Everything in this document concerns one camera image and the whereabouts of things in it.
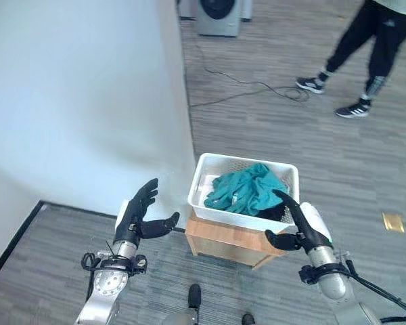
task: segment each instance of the black pants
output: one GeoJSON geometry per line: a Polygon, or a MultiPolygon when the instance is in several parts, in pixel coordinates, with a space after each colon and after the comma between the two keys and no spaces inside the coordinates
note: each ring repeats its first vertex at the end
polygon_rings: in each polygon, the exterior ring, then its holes
{"type": "Polygon", "coordinates": [[[369,61],[365,95],[372,100],[391,71],[400,44],[406,38],[406,15],[372,0],[365,0],[357,16],[341,38],[326,70],[335,72],[370,37],[376,36],[369,61]]]}

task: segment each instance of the green towel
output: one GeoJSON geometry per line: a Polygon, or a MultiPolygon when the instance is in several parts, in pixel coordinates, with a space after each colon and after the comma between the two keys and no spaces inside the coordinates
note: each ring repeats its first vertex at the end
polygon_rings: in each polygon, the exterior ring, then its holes
{"type": "Polygon", "coordinates": [[[209,193],[204,205],[243,215],[254,216],[281,203],[272,190],[288,194],[287,187],[264,164],[224,174],[212,184],[214,192],[209,193]]]}

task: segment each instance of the white wall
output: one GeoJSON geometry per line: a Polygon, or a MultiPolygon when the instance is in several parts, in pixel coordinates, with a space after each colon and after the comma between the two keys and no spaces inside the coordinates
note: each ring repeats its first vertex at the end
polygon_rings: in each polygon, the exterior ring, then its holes
{"type": "Polygon", "coordinates": [[[0,169],[111,214],[159,177],[148,219],[179,210],[185,227],[195,162],[174,13],[175,0],[0,0],[0,169]]]}
{"type": "Polygon", "coordinates": [[[39,197],[0,171],[0,255],[39,197]]]}

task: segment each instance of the black shoe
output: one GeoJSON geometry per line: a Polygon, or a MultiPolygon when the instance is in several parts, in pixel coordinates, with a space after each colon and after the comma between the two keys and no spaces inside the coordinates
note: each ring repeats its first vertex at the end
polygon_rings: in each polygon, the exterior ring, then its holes
{"type": "Polygon", "coordinates": [[[313,93],[323,93],[323,85],[316,83],[316,78],[297,78],[296,85],[302,89],[312,91],[313,93]]]}
{"type": "Polygon", "coordinates": [[[242,325],[253,325],[256,324],[254,317],[250,313],[246,313],[242,316],[242,325]]]}
{"type": "Polygon", "coordinates": [[[367,117],[370,111],[369,105],[361,104],[360,102],[348,107],[341,107],[335,111],[336,115],[344,118],[359,118],[367,117]]]}
{"type": "Polygon", "coordinates": [[[201,304],[202,304],[202,289],[198,284],[193,284],[189,288],[188,307],[198,310],[201,304]]]}

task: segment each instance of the plastic basket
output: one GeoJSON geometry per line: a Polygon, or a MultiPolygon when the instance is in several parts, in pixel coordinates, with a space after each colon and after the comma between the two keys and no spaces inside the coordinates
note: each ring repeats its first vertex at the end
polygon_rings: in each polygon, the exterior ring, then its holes
{"type": "Polygon", "coordinates": [[[193,206],[196,215],[203,219],[236,225],[238,227],[262,231],[270,229],[275,233],[279,233],[288,226],[294,225],[288,209],[285,209],[281,221],[273,221],[249,215],[241,215],[239,213],[206,208],[204,206],[206,197],[213,191],[212,181],[215,178],[222,174],[246,169],[256,163],[265,164],[273,173],[275,173],[284,185],[287,186],[289,195],[291,195],[296,202],[299,202],[298,169],[295,166],[280,162],[254,160],[225,156],[222,154],[203,154],[198,161],[191,189],[188,194],[188,203],[193,206]]]}

